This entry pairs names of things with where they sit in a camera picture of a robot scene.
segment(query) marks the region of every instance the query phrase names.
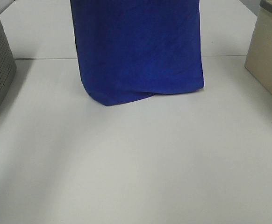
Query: cardboard box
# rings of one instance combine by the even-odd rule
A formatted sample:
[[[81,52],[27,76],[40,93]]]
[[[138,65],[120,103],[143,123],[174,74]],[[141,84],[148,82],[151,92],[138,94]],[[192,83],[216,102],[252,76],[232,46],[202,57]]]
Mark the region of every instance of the cardboard box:
[[[245,67],[272,94],[272,0],[262,0]]]

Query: white tabletop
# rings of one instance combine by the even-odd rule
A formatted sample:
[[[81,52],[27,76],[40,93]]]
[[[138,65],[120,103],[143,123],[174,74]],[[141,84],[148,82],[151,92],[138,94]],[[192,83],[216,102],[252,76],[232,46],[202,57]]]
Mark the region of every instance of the white tabletop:
[[[17,0],[1,21],[15,58],[77,58],[70,0]]]
[[[256,17],[202,0],[201,18],[204,90],[112,107],[85,92],[74,49],[30,39],[60,59],[17,60],[0,107],[0,224],[272,224],[272,95],[242,56]]]

